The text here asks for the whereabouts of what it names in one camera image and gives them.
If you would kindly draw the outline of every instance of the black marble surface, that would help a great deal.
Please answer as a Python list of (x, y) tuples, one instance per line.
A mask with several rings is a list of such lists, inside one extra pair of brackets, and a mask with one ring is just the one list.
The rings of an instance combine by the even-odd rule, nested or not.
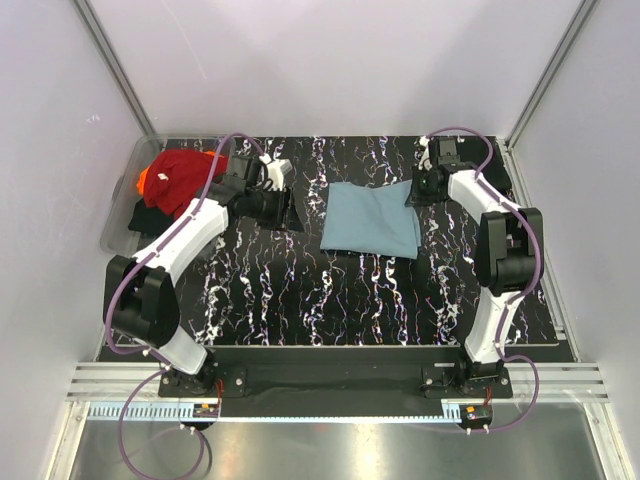
[[(291, 160), (304, 233), (232, 224), (176, 286), (187, 331), (206, 345), (433, 345), (462, 343), (480, 287), (473, 274), (476, 225), (449, 202), (418, 209), (417, 260), (320, 251), (328, 185), (379, 187), (411, 179), (417, 137), (258, 139)], [(484, 155), (483, 146), (471, 148)], [(198, 141), (167, 148), (210, 149)], [(238, 145), (252, 153), (248, 143)], [(556, 344), (544, 294), (516, 313), (510, 342)]]

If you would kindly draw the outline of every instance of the gray-blue fabric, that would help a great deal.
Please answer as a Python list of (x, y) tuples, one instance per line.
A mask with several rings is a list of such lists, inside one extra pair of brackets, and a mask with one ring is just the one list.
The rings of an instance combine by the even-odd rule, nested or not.
[(418, 215), (404, 205), (410, 190), (410, 181), (379, 188), (329, 184), (320, 248), (418, 258)]

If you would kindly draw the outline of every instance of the plastic bin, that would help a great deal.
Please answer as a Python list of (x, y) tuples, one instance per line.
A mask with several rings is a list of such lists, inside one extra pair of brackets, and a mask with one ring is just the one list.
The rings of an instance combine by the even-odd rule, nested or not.
[[(155, 160), (160, 152), (170, 148), (191, 148), (202, 152), (215, 150), (224, 135), (148, 135), (136, 142), (124, 174), (113, 189), (113, 206), (100, 238), (100, 247), (107, 253), (129, 257), (145, 247), (155, 237), (129, 230), (135, 204), (142, 198), (136, 184), (142, 170)], [(235, 152), (231, 139), (221, 152), (229, 156)]]

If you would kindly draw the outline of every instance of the reflective metal floor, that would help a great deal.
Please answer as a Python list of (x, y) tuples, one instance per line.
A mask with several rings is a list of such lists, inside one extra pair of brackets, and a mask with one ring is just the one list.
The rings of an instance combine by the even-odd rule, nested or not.
[[(517, 415), (513, 406), (499, 405), (495, 411), (496, 424)], [(127, 423), (127, 450), (135, 451), (169, 426)], [(220, 423), (205, 432), (213, 452), (210, 471), (205, 458), (192, 478), (604, 479), (584, 412), (577, 406), (539, 405), (524, 425), (488, 436), (434, 433), (428, 428)], [(193, 465), (198, 451), (195, 438), (177, 431), (147, 444), (132, 460), (147, 475), (174, 478)], [(120, 460), (116, 422), (87, 422), (71, 478), (135, 478)]]

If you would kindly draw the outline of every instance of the red cloth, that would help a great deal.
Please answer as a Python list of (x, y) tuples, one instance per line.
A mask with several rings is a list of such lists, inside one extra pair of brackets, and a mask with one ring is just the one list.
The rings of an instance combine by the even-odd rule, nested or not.
[[(204, 186), (213, 156), (197, 150), (165, 150), (153, 161), (144, 182), (144, 203), (177, 219)], [(214, 176), (227, 170), (220, 155)]]

